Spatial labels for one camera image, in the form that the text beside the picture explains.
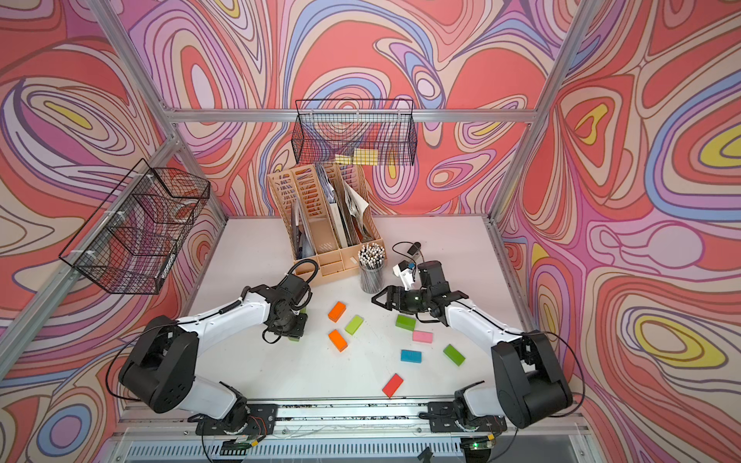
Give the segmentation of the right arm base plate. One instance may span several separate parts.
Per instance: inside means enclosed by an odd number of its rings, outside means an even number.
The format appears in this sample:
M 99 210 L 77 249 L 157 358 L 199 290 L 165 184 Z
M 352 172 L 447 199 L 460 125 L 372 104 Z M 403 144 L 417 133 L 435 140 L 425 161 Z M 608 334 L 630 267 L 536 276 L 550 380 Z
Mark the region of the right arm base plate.
M 484 432 L 498 436 L 508 430 L 506 420 L 500 416 L 474 416 L 462 402 L 431 401 L 426 411 L 418 417 L 427 421 L 433 433 Z

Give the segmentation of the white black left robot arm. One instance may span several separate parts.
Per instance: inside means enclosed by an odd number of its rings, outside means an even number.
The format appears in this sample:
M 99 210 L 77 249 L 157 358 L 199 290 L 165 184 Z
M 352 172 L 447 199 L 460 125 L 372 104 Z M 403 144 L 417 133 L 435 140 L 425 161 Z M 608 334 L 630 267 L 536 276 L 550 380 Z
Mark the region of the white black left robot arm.
M 145 328 L 119 372 L 119 383 L 157 414 L 188 411 L 226 434 L 254 422 L 237 389 L 196 374 L 197 362 L 212 347 L 262 326 L 276 341 L 303 336 L 312 298 L 309 283 L 287 274 L 275 286 L 245 287 L 233 302 L 196 316 L 159 316 Z

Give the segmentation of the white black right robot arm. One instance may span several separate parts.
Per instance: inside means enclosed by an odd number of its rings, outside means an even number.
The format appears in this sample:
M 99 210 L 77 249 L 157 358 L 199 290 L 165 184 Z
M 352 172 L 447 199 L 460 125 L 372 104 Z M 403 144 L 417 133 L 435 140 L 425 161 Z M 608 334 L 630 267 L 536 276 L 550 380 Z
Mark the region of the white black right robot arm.
M 451 420 L 464 430 L 478 430 L 488 417 L 504 417 L 517 428 L 555 418 L 574 403 L 565 373 L 546 333 L 517 331 L 492 318 L 463 291 L 453 291 L 441 262 L 419 266 L 418 289 L 388 286 L 372 304 L 405 316 L 429 314 L 465 335 L 490 355 L 491 386 L 474 383 L 455 392 L 449 412 L 426 412 L 428 420 Z

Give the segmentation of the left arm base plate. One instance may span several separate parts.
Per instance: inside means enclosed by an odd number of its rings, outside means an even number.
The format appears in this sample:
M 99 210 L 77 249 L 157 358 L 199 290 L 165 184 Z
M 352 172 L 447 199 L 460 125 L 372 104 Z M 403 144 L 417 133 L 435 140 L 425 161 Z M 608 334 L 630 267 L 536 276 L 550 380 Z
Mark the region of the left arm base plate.
M 274 432 L 278 405 L 274 403 L 248 403 L 235 407 L 225 418 L 216 420 L 206 416 L 196 421 L 199 436 L 268 436 Z

